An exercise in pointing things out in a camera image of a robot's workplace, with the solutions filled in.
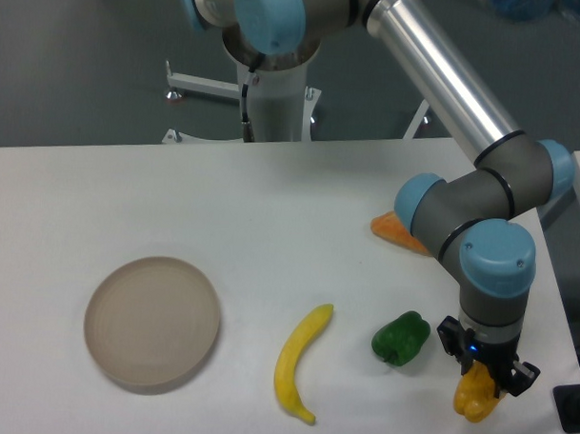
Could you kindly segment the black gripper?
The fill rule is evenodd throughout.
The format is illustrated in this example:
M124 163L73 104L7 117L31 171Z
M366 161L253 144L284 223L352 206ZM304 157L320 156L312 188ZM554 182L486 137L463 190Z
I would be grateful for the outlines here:
M473 319L447 316L436 328L445 352L460 365L462 374L471 369L471 358L484 364L502 364L495 374L494 394L520 396L540 375L530 363L518 362L518 344L523 322L483 325Z

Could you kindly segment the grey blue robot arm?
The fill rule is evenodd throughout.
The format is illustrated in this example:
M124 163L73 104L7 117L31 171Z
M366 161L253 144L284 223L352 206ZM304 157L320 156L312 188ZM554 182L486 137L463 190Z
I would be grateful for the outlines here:
M361 23L382 41L473 162L452 182L425 173L398 191L400 224L460 287L459 314L437 329L464 372L484 364L497 393L520 395L539 369L517 346L535 244L514 218L568 191L574 163L552 140L535 142L484 87L421 0L180 0L197 30L219 28L238 63L242 138L300 141L304 84L270 82L304 67L321 39Z

